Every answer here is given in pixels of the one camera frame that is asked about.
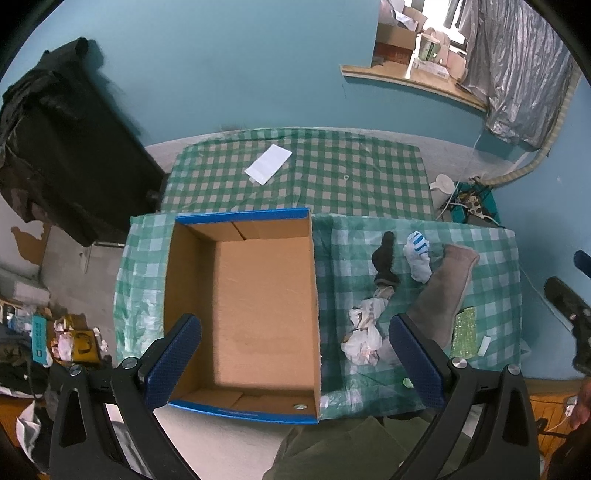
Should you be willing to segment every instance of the black bag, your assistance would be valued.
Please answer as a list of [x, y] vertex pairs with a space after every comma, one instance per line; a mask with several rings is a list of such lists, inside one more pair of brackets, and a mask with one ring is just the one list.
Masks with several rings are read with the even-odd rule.
[[0, 110], [0, 193], [25, 222], [84, 247], [124, 243], [130, 217], [155, 211], [164, 177], [89, 80], [88, 50], [79, 38], [46, 51]]
[[31, 339], [0, 324], [0, 385], [31, 395], [42, 395], [49, 369], [33, 362]]

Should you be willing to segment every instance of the white sock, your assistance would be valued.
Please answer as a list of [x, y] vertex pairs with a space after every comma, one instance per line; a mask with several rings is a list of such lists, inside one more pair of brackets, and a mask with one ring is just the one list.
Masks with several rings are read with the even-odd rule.
[[408, 236], [402, 251], [410, 265], [413, 280], [426, 283], [431, 278], [429, 240], [421, 232], [413, 232]]

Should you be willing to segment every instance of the blue wall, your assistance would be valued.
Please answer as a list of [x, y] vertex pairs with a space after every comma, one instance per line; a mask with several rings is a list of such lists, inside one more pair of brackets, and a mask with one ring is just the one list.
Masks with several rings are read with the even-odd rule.
[[[591, 254], [591, 87], [581, 80], [550, 155], [528, 176], [495, 191], [504, 225], [515, 231], [522, 269], [535, 290], [558, 276], [591, 303], [591, 280], [573, 265], [578, 249]], [[523, 338], [532, 355], [527, 376], [572, 378], [574, 337], [522, 275]]]
[[[371, 61], [379, 0], [65, 0], [27, 40], [0, 93], [42, 52], [84, 36], [97, 82], [144, 145], [224, 129], [394, 131], [472, 146], [482, 114], [441, 96], [346, 80]], [[516, 159], [483, 134], [477, 146]]]

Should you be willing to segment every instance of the green checkered tablecloth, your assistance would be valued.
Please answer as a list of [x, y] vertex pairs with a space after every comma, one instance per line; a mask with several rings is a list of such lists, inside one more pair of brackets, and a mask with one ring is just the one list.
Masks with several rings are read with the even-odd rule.
[[[140, 356], [163, 335], [164, 280], [175, 216], [163, 213], [132, 220], [115, 292], [119, 360]], [[386, 230], [396, 235], [393, 270], [400, 276], [401, 285], [378, 321], [382, 336], [387, 334], [389, 318], [404, 312], [423, 287], [410, 277], [402, 255], [406, 237], [419, 230], [431, 242], [434, 269], [441, 262], [444, 244], [466, 245], [480, 253], [464, 306], [476, 307], [478, 343], [484, 335], [492, 342], [484, 357], [470, 363], [486, 369], [519, 363], [521, 292], [513, 232], [423, 220], [314, 215], [323, 419], [379, 416], [421, 407], [414, 390], [402, 385], [406, 375], [398, 362], [380, 360], [376, 367], [358, 367], [340, 351], [339, 343], [350, 330], [347, 310], [374, 291], [371, 254]]]
[[[292, 152], [265, 184], [244, 173], [272, 144]], [[184, 149], [163, 212], [308, 207], [313, 213], [433, 219], [417, 147], [343, 131], [247, 130]]]
[[[243, 170], [271, 144], [293, 154], [266, 185], [253, 184]], [[403, 312], [420, 291], [402, 257], [406, 236], [420, 230], [431, 242], [433, 267], [444, 243], [480, 252], [465, 306], [477, 307], [478, 341], [484, 334], [493, 341], [486, 356], [471, 363], [500, 369], [519, 361], [521, 295], [513, 233], [430, 221], [433, 208], [418, 148], [319, 129], [245, 131], [192, 145], [179, 155], [163, 213], [131, 222], [113, 306], [118, 359], [141, 356], [163, 335], [164, 280], [177, 213], [296, 206], [316, 214], [323, 419], [394, 414], [420, 406], [414, 391], [402, 386], [399, 365], [356, 367], [339, 348], [349, 327], [347, 309], [372, 294], [371, 252], [385, 230], [397, 236], [394, 269], [402, 285], [380, 318], [382, 335], [390, 314]]]
[[415, 391], [403, 386], [407, 375], [397, 359], [380, 359], [375, 367], [357, 366], [340, 350], [340, 341], [351, 331], [348, 310], [373, 295], [376, 271], [371, 254], [387, 230], [396, 236], [392, 270], [401, 284], [378, 320], [382, 337], [388, 334], [390, 318], [405, 312], [423, 288], [411, 278], [402, 254], [408, 235], [419, 230], [431, 243], [434, 270], [441, 264], [445, 244], [465, 245], [480, 253], [463, 307], [476, 307], [477, 344], [485, 335], [492, 342], [486, 355], [474, 357], [470, 364], [494, 370], [519, 364], [521, 288], [513, 232], [458, 223], [335, 215], [314, 215], [312, 227], [322, 347], [321, 418], [381, 416], [422, 408]]

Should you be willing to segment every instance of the cardboard box on windowsill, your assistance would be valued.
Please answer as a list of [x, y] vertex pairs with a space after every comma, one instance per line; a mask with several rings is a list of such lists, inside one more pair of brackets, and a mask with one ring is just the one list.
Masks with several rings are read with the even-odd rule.
[[183, 313], [202, 341], [170, 404], [217, 416], [317, 423], [320, 341], [308, 209], [177, 216], [164, 331]]
[[423, 29], [427, 17], [419, 10], [410, 7], [404, 7], [402, 13], [416, 20], [417, 28], [413, 31], [396, 25], [378, 23], [374, 56], [408, 65], [417, 44], [417, 35]]

